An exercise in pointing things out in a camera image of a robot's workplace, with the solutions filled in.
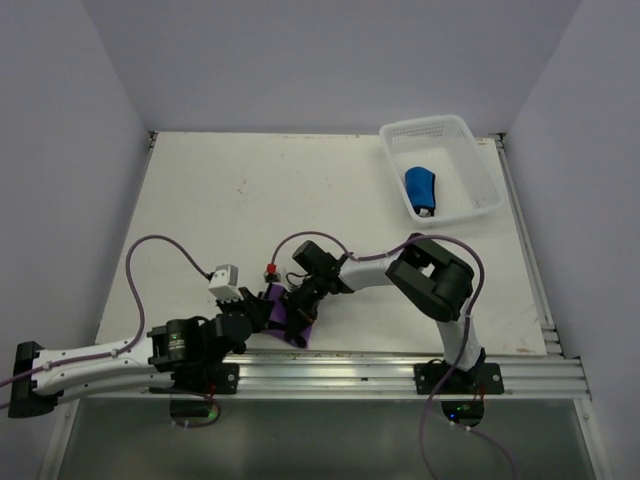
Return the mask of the purple towel black trim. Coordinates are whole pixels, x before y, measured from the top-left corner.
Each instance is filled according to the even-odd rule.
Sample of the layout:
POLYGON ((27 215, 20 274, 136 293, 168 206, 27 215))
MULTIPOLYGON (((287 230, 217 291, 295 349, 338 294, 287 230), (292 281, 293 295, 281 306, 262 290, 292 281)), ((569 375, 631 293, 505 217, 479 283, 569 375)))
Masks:
POLYGON ((313 325, 308 324, 303 330, 294 333, 293 336, 287 336, 287 329, 290 325, 290 321, 288 319, 285 306, 281 301, 281 297, 287 292, 288 290, 283 285, 275 283, 270 284, 266 291, 261 293, 261 296, 264 299, 273 303, 273 309, 269 316, 264 333, 295 348, 306 349, 308 347, 313 325))

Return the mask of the blue towel black trim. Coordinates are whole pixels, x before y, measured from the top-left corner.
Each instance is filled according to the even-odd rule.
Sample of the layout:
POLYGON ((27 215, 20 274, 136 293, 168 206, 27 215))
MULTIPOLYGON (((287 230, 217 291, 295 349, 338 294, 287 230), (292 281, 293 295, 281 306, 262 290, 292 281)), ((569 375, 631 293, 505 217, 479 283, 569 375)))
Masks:
POLYGON ((436 175, 424 167, 405 172, 405 189, 413 212, 421 218, 433 217, 436 211, 436 175))

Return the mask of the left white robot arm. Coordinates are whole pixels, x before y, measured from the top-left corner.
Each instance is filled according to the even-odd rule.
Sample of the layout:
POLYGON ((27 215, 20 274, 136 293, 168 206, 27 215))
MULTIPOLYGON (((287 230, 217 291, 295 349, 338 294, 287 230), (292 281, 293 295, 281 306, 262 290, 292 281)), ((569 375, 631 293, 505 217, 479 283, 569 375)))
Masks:
POLYGON ((97 393, 146 388, 210 399, 237 389, 239 368, 230 354, 270 323, 274 304, 261 298, 222 302, 211 319, 174 319, 140 337, 76 350, 47 350, 36 342, 16 349, 6 380, 12 419, 46 415, 67 401, 97 393))

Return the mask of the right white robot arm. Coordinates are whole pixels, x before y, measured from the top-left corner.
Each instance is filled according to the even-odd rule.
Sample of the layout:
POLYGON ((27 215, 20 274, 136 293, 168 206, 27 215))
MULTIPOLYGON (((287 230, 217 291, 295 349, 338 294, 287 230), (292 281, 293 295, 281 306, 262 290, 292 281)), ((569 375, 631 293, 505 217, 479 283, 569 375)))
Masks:
POLYGON ((442 235, 411 235, 389 252, 336 258, 312 241, 293 254, 306 278, 283 293, 284 340, 308 343, 319 303, 329 294, 393 286, 422 314, 436 322, 444 347, 445 379, 451 389, 468 392, 481 380, 485 350, 472 327, 472 310, 485 281, 479 256, 463 242, 442 235))

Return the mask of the white plastic basket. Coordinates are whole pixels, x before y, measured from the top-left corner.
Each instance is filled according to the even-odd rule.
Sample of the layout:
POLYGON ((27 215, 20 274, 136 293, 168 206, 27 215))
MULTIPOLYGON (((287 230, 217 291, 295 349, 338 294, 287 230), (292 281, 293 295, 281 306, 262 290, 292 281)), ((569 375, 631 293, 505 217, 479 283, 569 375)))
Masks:
POLYGON ((409 217, 421 229, 479 218, 498 210, 505 196, 466 122, 436 115, 382 126, 379 137, 409 217), (436 175, 436 211, 421 218, 409 203, 405 172, 424 167, 436 175))

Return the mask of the left black base bracket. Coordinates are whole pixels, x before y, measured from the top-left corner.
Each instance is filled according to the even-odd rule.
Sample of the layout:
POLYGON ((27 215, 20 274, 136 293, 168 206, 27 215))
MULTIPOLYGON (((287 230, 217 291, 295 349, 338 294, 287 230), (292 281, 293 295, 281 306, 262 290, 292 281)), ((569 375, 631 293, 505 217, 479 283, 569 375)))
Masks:
POLYGON ((198 396, 233 395, 239 382, 239 365, 219 363, 183 368, 171 374, 168 387, 151 387, 152 394, 190 394, 198 396))

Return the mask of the black base bracket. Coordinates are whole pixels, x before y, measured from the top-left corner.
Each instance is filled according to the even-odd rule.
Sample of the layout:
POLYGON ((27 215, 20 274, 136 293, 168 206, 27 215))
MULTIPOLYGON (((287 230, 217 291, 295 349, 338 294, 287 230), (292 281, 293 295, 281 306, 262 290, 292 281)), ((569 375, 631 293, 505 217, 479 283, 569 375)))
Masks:
POLYGON ((233 395, 239 382, 239 365, 219 363, 183 368, 171 374, 168 387, 151 387, 152 394, 190 394, 198 396, 233 395))
MULTIPOLYGON (((419 395, 429 395, 449 370, 449 365, 440 360, 413 365, 414 383, 419 395)), ((500 366, 483 363, 470 372, 456 369, 437 390, 442 395, 502 395, 505 387, 500 366)))

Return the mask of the right black base bracket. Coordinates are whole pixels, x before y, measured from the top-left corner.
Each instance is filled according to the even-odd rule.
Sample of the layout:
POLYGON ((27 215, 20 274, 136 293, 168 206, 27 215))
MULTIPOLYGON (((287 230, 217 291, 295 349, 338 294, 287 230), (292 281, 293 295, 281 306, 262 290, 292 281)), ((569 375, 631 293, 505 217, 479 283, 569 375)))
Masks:
MULTIPOLYGON (((413 365, 414 383, 419 395, 429 395, 449 370, 449 365, 440 360, 413 365)), ((442 395, 502 395, 505 387, 500 366, 483 363, 470 372, 456 369, 437 390, 442 395)))

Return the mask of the aluminium mounting rail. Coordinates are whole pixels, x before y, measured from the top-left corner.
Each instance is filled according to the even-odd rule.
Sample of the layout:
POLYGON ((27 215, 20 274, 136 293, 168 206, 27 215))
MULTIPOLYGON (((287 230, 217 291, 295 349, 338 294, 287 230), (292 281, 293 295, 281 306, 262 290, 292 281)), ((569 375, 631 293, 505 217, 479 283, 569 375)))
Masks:
MULTIPOLYGON (((217 399, 361 399, 419 398, 413 365, 438 360, 434 356, 347 353, 260 352, 231 356, 239 365, 237 392, 217 399)), ((578 360, 551 357, 498 357, 505 393, 501 400, 587 399, 591 392, 578 360)), ((168 373, 117 370, 112 377, 61 374, 66 399, 117 393, 146 394, 151 387, 172 384, 168 373)))

